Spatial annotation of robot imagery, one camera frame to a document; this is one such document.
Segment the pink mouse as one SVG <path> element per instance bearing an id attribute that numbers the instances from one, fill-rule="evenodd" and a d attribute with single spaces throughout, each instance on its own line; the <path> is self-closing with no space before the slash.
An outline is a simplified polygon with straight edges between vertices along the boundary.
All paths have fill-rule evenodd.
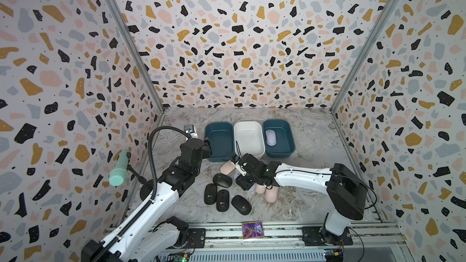
<path id="1" fill-rule="evenodd" d="M 264 193 L 264 198 L 269 203 L 275 203 L 278 199 L 278 191 L 279 187 L 272 187 L 270 189 L 266 189 Z"/>
<path id="2" fill-rule="evenodd" d="M 235 172 L 235 164 L 231 160 L 227 161 L 221 168 L 220 172 L 224 175 L 229 175 L 232 172 Z"/>
<path id="3" fill-rule="evenodd" d="M 266 191 L 266 186 L 256 184 L 255 193 L 257 193 L 257 194 L 264 194 L 265 191 Z"/>

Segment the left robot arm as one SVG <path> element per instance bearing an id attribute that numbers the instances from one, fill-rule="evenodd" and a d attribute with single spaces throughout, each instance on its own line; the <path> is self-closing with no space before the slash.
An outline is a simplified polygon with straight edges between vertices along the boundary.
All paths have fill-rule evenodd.
<path id="1" fill-rule="evenodd" d="M 194 184 L 202 161 L 212 154 L 208 139 L 187 139 L 180 150 L 181 155 L 162 173 L 143 203 L 101 241 L 89 241 L 81 251 L 81 261 L 150 262 L 169 247 L 184 246 L 189 226 L 176 217 L 149 231 Z"/>

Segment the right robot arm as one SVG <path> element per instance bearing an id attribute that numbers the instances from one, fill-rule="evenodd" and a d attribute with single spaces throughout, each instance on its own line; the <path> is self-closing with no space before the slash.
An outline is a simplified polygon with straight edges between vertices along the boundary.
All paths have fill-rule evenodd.
<path id="1" fill-rule="evenodd" d="M 368 186 L 345 165 L 311 169 L 291 166 L 278 161 L 264 163 L 251 154 L 235 155 L 231 160 L 240 175 L 236 183 L 243 190 L 253 184 L 265 189 L 295 187 L 313 190 L 329 196 L 334 208 L 327 214 L 320 233 L 340 238 L 353 221 L 364 217 Z"/>

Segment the left teal storage box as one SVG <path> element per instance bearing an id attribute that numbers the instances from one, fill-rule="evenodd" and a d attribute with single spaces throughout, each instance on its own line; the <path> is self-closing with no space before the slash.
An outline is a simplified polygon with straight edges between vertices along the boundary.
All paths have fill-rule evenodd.
<path id="1" fill-rule="evenodd" d="M 229 161 L 234 155 L 234 127 L 231 123 L 215 122 L 205 127 L 205 139 L 211 145 L 210 162 Z"/>

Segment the teal storage box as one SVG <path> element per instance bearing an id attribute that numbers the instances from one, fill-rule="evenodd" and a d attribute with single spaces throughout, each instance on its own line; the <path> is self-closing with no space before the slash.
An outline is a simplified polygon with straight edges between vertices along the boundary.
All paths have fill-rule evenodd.
<path id="1" fill-rule="evenodd" d="M 290 157 L 296 150 L 296 145 L 289 122 L 279 119 L 266 120 L 263 123 L 264 137 L 265 131 L 268 129 L 272 129 L 276 132 L 277 144 L 273 147 L 269 147 L 265 144 L 266 154 L 270 158 Z"/>
<path id="2" fill-rule="evenodd" d="M 234 155 L 234 127 L 231 123 L 215 122 L 205 127 L 205 139 L 211 145 L 210 162 L 229 161 Z"/>

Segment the right teal storage box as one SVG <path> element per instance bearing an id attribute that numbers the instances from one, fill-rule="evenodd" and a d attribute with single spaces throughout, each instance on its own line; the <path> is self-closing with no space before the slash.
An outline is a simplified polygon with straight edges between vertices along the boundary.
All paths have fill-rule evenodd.
<path id="1" fill-rule="evenodd" d="M 290 157 L 296 150 L 296 145 L 289 122 L 279 119 L 266 120 L 263 123 L 264 137 L 265 131 L 268 129 L 272 129 L 276 132 L 277 144 L 273 147 L 269 147 L 265 144 L 266 154 L 270 158 Z"/>

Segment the white storage box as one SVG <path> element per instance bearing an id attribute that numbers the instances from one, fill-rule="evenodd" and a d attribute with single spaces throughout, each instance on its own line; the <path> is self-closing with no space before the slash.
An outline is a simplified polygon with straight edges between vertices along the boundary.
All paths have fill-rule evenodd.
<path id="1" fill-rule="evenodd" d="M 266 148 L 262 125 L 257 121 L 240 121 L 234 125 L 234 149 L 238 156 L 251 154 L 258 160 Z"/>

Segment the black mouse upper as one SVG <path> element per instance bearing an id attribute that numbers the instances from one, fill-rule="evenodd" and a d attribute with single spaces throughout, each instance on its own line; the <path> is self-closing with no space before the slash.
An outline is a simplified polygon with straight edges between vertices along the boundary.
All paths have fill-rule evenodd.
<path id="1" fill-rule="evenodd" d="M 222 188 L 230 188 L 233 184 L 233 180 L 230 176 L 225 175 L 223 173 L 217 173 L 214 175 L 212 182 L 216 186 L 220 186 Z"/>

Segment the black mouse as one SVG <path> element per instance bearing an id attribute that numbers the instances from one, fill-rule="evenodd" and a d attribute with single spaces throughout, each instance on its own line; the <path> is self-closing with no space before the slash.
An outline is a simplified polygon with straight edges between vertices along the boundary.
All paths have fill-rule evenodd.
<path id="1" fill-rule="evenodd" d="M 214 175 L 212 182 L 216 186 L 220 186 L 222 188 L 230 188 L 233 184 L 233 180 L 230 176 L 225 175 L 223 173 L 217 173 Z"/>
<path id="2" fill-rule="evenodd" d="M 217 192 L 216 209 L 219 212 L 226 212 L 229 209 L 229 192 L 225 189 Z"/>
<path id="3" fill-rule="evenodd" d="M 204 203 L 206 205 L 214 205 L 217 202 L 217 185 L 210 183 L 205 187 Z"/>
<path id="4" fill-rule="evenodd" d="M 249 201 L 240 195 L 236 195 L 232 198 L 231 205 L 242 215 L 249 215 L 252 211 L 252 206 Z"/>

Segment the black mouse right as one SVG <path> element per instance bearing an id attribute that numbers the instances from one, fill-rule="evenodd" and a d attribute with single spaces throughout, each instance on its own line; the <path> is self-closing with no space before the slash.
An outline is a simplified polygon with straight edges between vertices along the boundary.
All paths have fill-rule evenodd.
<path id="1" fill-rule="evenodd" d="M 252 206 L 249 201 L 240 195 L 236 195 L 232 198 L 231 205 L 242 215 L 249 215 L 252 211 Z"/>

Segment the black mouse middle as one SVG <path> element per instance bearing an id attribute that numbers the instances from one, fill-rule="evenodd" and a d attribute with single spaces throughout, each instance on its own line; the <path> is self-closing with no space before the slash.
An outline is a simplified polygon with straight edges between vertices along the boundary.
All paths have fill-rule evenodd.
<path id="1" fill-rule="evenodd" d="M 229 192 L 225 189 L 217 192 L 216 209 L 219 212 L 226 212 L 229 209 Z"/>

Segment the black mouse far left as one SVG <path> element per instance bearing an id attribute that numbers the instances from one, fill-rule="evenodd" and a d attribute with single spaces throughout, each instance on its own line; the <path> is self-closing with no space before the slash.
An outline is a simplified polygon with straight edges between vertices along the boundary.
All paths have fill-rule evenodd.
<path id="1" fill-rule="evenodd" d="M 204 203 L 206 205 L 214 205 L 217 202 L 217 185 L 210 183 L 205 187 Z"/>

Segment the colourful small card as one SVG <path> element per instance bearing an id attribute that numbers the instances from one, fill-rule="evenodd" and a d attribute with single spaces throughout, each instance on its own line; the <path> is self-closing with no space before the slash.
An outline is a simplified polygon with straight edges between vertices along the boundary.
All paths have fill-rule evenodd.
<path id="1" fill-rule="evenodd" d="M 261 221 L 243 223 L 241 226 L 242 238 L 244 240 L 264 238 L 265 231 Z"/>

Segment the mint green bottle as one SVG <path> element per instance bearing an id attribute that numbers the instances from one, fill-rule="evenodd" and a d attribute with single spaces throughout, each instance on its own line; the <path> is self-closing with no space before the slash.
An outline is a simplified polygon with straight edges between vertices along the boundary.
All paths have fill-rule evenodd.
<path id="1" fill-rule="evenodd" d="M 131 153 L 128 150 L 123 150 L 118 157 L 115 167 L 109 174 L 109 184 L 111 186 L 118 187 L 125 182 L 130 159 Z"/>

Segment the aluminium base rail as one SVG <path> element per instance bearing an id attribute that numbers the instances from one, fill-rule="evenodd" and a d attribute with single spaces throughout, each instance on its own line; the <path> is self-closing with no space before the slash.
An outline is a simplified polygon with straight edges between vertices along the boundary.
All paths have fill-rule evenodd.
<path id="1" fill-rule="evenodd" d="M 244 239 L 241 223 L 191 223 L 190 246 L 173 247 L 175 226 L 149 226 L 141 242 L 118 242 L 113 251 L 122 261 L 168 262 L 175 253 L 187 251 L 191 262 L 323 262 L 329 245 L 305 241 L 317 223 L 264 222 L 263 238 Z M 353 223 L 345 233 L 345 262 L 412 262 L 414 260 L 398 227 L 393 223 Z"/>

